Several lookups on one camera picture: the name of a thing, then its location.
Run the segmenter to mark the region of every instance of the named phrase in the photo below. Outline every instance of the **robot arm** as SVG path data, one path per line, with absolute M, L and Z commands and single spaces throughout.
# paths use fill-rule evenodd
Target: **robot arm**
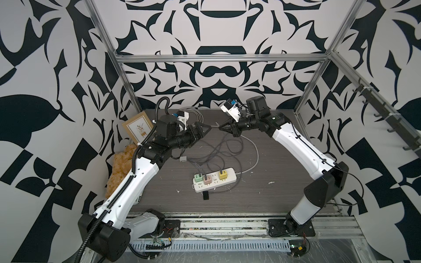
M 172 150 L 192 147 L 211 130 L 209 125 L 200 122 L 186 126 L 188 115 L 181 115 L 164 115 L 157 121 L 153 140 L 135 151 L 135 165 L 114 193 L 93 215 L 82 215 L 78 226 L 85 241 L 75 262 L 80 260 L 84 246 L 114 262 L 130 241 L 148 233 L 159 235 L 162 232 L 165 217 L 155 210 L 148 210 L 129 220 L 126 217 L 145 186 L 170 158 Z
M 232 118 L 220 130 L 239 137 L 243 130 L 259 129 L 282 144 L 307 170 L 314 180 L 304 189 L 304 196 L 287 214 L 286 234 L 296 234 L 344 187 L 348 167 L 336 164 L 303 137 L 283 114 L 270 113 L 263 96 L 247 100 L 248 114 L 243 116 L 237 102 L 228 100 L 221 109 Z

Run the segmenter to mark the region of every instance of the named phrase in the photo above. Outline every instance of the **picture frame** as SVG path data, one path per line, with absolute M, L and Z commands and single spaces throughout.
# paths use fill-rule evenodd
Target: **picture frame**
M 145 112 L 141 112 L 132 118 L 128 119 L 122 126 L 129 134 L 130 138 L 133 139 L 134 143 L 139 143 L 144 140 L 144 138 L 152 130 L 153 124 L 149 120 Z

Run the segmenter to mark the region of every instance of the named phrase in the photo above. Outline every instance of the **dark wooden tabletop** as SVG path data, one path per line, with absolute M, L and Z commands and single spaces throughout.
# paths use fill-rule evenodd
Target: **dark wooden tabletop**
M 150 119 L 153 118 L 153 111 L 146 110 Z M 228 119 L 222 111 L 202 110 L 205 124 L 216 125 Z M 293 123 L 296 123 L 292 111 L 282 111 Z M 195 120 L 191 116 L 188 123 Z M 242 174 L 241 181 L 234 189 L 218 194 L 210 194 L 209 200 L 203 200 L 201 193 L 192 189 L 192 179 L 197 169 L 189 162 L 179 162 L 169 159 L 157 175 L 146 186 L 143 196 L 137 205 L 134 205 L 131 212 L 143 212 L 153 208 L 161 212 L 177 213 L 284 213 L 289 212 L 303 196 L 303 189 L 312 182 L 307 171 L 300 162 L 281 144 L 270 138 L 267 134 L 258 130 L 250 130 L 242 133 L 257 145 L 259 151 L 259 162 L 250 172 Z M 216 146 L 226 133 L 213 128 L 202 141 Z M 253 166 L 256 162 L 256 150 L 251 142 L 243 139 L 243 152 L 237 156 L 243 170 Z M 240 144 L 230 141 L 229 146 L 233 151 L 240 149 Z M 185 151 L 184 156 L 202 157 L 209 154 L 212 148 L 199 141 L 192 148 Z M 174 150 L 173 155 L 178 156 L 180 150 Z M 240 165 L 232 157 L 224 157 L 226 168 L 232 167 L 236 172 L 240 171 Z M 222 161 L 215 158 L 222 166 Z M 217 171 L 216 166 L 211 165 L 209 170 L 203 166 L 206 172 Z M 215 191 L 227 189 L 234 184 L 222 186 Z M 332 206 L 323 208 L 323 213 L 334 213 Z

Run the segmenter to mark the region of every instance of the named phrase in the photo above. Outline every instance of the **power strip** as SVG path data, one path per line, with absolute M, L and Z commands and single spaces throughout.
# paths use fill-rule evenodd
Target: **power strip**
M 214 173 L 208 173 L 206 176 L 210 176 L 212 178 L 212 182 L 209 184 L 204 184 L 203 181 L 195 182 L 193 179 L 193 187 L 196 193 L 207 191 L 209 189 L 214 189 L 215 187 L 224 186 L 229 183 L 233 183 L 237 180 L 237 176 L 235 175 L 235 171 L 233 168 L 227 168 L 222 171 L 226 171 L 227 177 L 223 180 L 219 179 L 219 171 Z

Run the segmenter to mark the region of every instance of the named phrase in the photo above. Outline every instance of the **small black square object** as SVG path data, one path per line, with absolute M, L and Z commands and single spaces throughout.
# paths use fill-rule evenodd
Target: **small black square object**
M 209 200 L 209 192 L 203 191 L 203 200 Z

